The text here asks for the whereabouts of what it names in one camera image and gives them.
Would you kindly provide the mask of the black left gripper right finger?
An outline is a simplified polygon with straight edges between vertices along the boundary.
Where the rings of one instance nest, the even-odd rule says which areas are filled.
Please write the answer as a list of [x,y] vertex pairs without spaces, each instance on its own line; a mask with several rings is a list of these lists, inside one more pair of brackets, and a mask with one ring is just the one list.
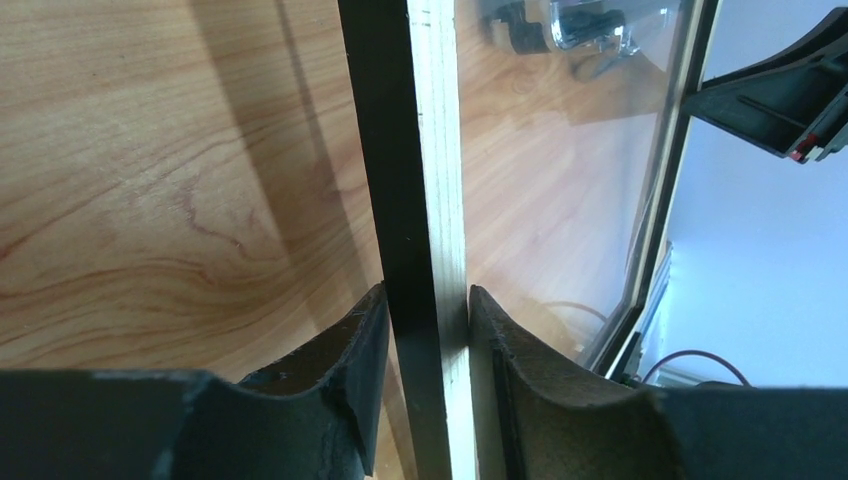
[[843,479],[847,393],[631,388],[572,362],[480,286],[468,298],[483,479]]

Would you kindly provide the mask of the transparent acrylic sheet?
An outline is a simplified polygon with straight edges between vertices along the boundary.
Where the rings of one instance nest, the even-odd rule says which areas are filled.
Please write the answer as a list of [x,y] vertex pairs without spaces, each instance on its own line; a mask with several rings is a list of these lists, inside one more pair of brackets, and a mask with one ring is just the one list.
[[591,358],[630,299],[695,3],[636,55],[517,55],[456,5],[467,278]]

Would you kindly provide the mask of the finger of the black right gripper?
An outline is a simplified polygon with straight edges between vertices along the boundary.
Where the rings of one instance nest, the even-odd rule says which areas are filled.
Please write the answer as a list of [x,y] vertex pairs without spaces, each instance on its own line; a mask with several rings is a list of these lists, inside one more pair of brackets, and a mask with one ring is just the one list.
[[683,111],[797,163],[847,145],[847,9],[831,10],[777,54],[710,79]]

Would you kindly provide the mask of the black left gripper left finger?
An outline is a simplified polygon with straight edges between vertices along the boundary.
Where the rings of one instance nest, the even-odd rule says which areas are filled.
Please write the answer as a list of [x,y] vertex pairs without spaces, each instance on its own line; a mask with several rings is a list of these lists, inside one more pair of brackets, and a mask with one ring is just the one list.
[[5,479],[361,479],[376,457],[389,315],[337,323],[232,383],[206,371],[5,370]]

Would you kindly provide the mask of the wooden picture frame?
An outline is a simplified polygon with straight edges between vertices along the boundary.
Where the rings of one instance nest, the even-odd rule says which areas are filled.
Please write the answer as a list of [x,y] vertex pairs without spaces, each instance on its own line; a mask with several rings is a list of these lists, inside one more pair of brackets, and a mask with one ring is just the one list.
[[[465,208],[456,5],[342,1],[339,14],[377,241],[422,479],[480,479],[469,371]],[[681,103],[699,82],[715,1],[692,1],[678,84],[661,143],[663,169],[623,315],[591,358],[606,371],[645,303],[664,243],[667,199],[686,132]]]

